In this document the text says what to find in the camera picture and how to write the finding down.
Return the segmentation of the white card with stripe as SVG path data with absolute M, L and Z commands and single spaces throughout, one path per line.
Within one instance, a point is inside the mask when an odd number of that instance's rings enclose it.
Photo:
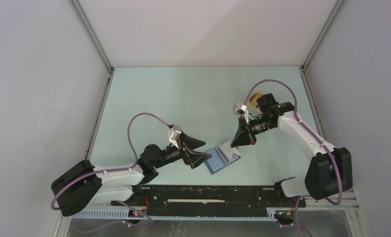
M 226 141 L 218 146 L 218 149 L 222 153 L 222 157 L 228 160 L 234 159 L 240 156 L 237 148 L 231 146 L 231 141 Z

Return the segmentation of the grey card with black stripe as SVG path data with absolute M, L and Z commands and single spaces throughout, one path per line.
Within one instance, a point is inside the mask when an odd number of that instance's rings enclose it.
M 225 164 L 230 164 L 241 158 L 241 155 L 237 148 L 230 146 L 219 146 L 216 148 L 221 159 Z

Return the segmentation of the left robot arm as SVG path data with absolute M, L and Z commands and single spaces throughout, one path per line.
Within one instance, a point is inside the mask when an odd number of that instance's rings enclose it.
M 135 164 L 125 166 L 95 166 L 82 160 L 67 170 L 51 184 L 55 200 L 53 210 L 65 217 L 79 213 L 87 206 L 125 201 L 129 205 L 141 202 L 141 185 L 155 179 L 158 168 L 182 160 L 195 169 L 212 157 L 198 152 L 204 141 L 179 132 L 164 149 L 155 144 L 147 145 Z

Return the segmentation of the blue card holder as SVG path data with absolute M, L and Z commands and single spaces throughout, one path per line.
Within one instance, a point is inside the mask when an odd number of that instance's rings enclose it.
M 231 147 L 231 141 L 207 151 L 212 157 L 204 162 L 211 174 L 215 174 L 241 158 L 237 148 Z

